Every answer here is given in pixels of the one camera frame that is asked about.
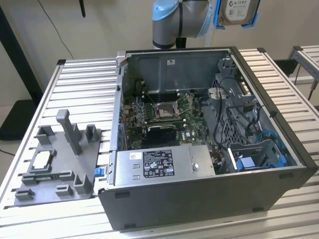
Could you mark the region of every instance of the slotted metal surface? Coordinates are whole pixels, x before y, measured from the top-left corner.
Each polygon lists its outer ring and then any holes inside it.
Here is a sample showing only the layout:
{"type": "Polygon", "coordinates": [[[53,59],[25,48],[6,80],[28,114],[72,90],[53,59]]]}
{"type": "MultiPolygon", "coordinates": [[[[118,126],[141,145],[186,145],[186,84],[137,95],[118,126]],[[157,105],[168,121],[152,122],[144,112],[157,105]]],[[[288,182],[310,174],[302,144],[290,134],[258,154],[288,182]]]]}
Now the slotted metal surface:
{"type": "MultiPolygon", "coordinates": [[[[266,53],[256,49],[241,54],[253,68],[259,81],[289,122],[298,138],[319,164],[319,118],[313,107],[290,83],[266,53]]],[[[0,188],[0,238],[318,238],[319,237],[319,173],[302,188],[290,190],[266,213],[255,213],[204,222],[188,223],[133,232],[113,231],[98,198],[46,204],[24,208],[12,207],[14,190],[20,187],[21,173],[27,170],[34,154],[39,125],[52,124],[54,131],[62,128],[54,121],[58,109],[67,107],[71,121],[80,128],[89,123],[103,130],[98,165],[109,162],[109,140],[113,112],[112,93],[116,72],[114,59],[67,61],[57,67],[35,114],[35,127],[22,141],[0,188]]],[[[95,183],[95,190],[104,179],[95,183]]]]}
{"type": "Polygon", "coordinates": [[[294,46],[290,59],[295,59],[308,73],[319,81],[319,46],[294,46]]]}

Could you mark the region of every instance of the blue latch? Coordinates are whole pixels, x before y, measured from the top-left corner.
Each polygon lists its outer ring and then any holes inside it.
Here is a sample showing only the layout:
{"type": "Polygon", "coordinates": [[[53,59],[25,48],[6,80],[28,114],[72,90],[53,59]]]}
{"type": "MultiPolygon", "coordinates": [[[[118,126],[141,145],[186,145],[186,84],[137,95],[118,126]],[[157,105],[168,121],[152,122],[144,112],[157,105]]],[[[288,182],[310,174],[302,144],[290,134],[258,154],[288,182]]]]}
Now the blue latch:
{"type": "Polygon", "coordinates": [[[94,171],[95,177],[103,177],[105,173],[105,168],[96,168],[94,171]]]}

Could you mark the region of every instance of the metal case panel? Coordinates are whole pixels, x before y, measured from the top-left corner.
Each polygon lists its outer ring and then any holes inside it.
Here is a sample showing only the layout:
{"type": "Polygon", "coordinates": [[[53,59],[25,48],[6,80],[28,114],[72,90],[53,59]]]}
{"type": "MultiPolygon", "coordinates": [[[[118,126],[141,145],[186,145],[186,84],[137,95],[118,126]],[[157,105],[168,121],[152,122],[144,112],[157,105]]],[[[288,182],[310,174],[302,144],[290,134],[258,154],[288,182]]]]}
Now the metal case panel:
{"type": "Polygon", "coordinates": [[[114,230],[209,220],[269,210],[306,169],[234,174],[101,192],[114,230]]]}

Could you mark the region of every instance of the small white component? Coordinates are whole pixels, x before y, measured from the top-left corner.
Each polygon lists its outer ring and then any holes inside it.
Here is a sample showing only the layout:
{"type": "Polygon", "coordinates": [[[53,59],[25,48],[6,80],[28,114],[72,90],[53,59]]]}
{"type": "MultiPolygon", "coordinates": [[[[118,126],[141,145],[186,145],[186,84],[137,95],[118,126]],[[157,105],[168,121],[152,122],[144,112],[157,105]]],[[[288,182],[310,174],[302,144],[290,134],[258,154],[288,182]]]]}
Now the small white component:
{"type": "Polygon", "coordinates": [[[175,65],[175,59],[167,60],[167,65],[168,66],[175,65]]]}
{"type": "Polygon", "coordinates": [[[50,151],[42,151],[38,153],[34,159],[33,167],[34,169],[44,168],[51,157],[50,151]]]}
{"type": "Polygon", "coordinates": [[[130,153],[130,159],[142,159],[142,152],[130,153]]]}

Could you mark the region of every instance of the warning label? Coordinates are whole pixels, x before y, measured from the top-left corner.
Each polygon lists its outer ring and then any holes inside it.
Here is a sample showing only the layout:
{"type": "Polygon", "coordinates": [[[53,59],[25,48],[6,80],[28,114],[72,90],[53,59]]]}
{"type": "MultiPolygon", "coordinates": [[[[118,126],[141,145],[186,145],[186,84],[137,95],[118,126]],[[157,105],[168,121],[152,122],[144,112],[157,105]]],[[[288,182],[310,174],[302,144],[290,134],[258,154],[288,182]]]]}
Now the warning label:
{"type": "Polygon", "coordinates": [[[143,152],[144,177],[164,177],[174,175],[171,150],[143,152]]]}

